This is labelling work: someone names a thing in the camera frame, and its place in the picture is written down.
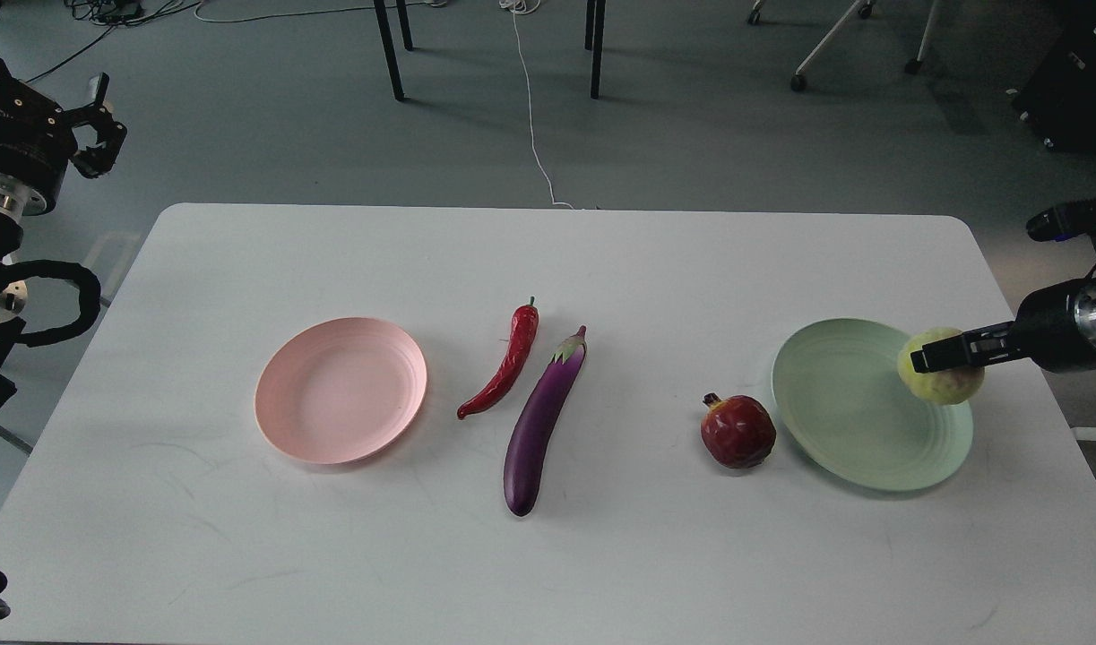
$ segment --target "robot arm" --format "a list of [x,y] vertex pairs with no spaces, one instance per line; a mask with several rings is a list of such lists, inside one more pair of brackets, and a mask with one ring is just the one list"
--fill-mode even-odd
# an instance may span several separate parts
[[[1031,218],[1035,241],[1088,235],[1096,252],[1096,199],[1055,205]],[[1028,295],[1014,322],[981,327],[926,344],[910,355],[915,371],[984,367],[1030,358],[1047,371],[1096,370],[1096,273]]]
[[[89,103],[64,111],[53,99],[12,77],[0,58],[0,368],[15,343],[38,347],[65,342],[85,333],[101,313],[101,286],[88,268],[46,260],[8,264],[7,256],[22,244],[23,217],[56,207],[70,163],[87,178],[113,168],[125,141],[125,126],[114,120],[105,104],[109,85],[110,78],[100,74],[91,83]],[[80,147],[73,130],[85,126],[93,129],[95,141]],[[26,278],[59,278],[77,286],[77,319],[23,334],[24,322],[18,315],[26,301]],[[13,383],[0,376],[0,407],[13,393]]]

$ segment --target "green plate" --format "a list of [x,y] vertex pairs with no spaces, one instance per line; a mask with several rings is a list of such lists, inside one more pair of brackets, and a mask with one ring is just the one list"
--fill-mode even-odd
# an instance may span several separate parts
[[973,441],[970,404],[934,405],[897,373],[909,335],[870,320],[802,327],[774,359],[781,419],[811,459],[874,489],[910,491],[954,474]]

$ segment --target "pink plate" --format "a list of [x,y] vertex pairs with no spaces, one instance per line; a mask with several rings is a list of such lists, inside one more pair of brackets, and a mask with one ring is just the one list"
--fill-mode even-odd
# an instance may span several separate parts
[[311,464],[342,464],[404,431],[427,382],[424,355],[404,330],[375,318],[339,318],[278,348],[253,404],[274,448]]

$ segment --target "black table leg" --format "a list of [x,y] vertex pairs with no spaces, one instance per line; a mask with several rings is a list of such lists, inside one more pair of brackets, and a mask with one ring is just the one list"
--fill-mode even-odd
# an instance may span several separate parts
[[596,3],[596,24],[592,35],[592,99],[600,97],[600,70],[604,61],[604,8],[607,0],[594,0]]
[[396,0],[396,13],[400,18],[400,34],[404,37],[404,49],[412,50],[412,30],[408,25],[408,2]]
[[592,24],[596,20],[596,0],[587,0],[587,21],[583,24],[583,48],[592,50]]
[[400,69],[396,66],[396,48],[392,47],[392,32],[388,28],[388,11],[385,0],[372,0],[376,10],[376,24],[380,26],[380,42],[385,45],[385,61],[388,62],[388,78],[392,81],[392,97],[404,100],[404,89],[400,87]]

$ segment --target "white cable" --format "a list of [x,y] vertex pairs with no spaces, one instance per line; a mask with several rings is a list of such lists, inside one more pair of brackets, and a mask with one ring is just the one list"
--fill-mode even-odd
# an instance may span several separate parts
[[544,163],[539,160],[539,152],[536,151],[536,126],[532,119],[532,77],[528,73],[528,64],[524,60],[524,46],[520,44],[520,27],[518,24],[516,24],[515,16],[527,15],[527,13],[535,12],[538,5],[539,2],[536,2],[535,8],[532,8],[530,11],[523,13],[509,9],[509,11],[512,12],[512,28],[515,30],[515,50],[520,53],[520,65],[524,66],[524,81],[526,81],[528,85],[528,130],[532,135],[532,156],[536,158],[536,165],[539,166],[539,172],[543,172],[544,178],[548,181],[548,195],[551,196],[551,205],[553,207],[568,207],[570,209],[575,209],[575,207],[568,204],[568,201],[556,200],[556,188],[551,184],[551,176],[548,176],[548,172],[544,170]]
[[539,3],[540,0],[536,0],[536,3],[529,7],[527,0],[499,0],[499,8],[507,9],[509,12],[514,13],[516,16],[526,16],[528,13],[539,9]]

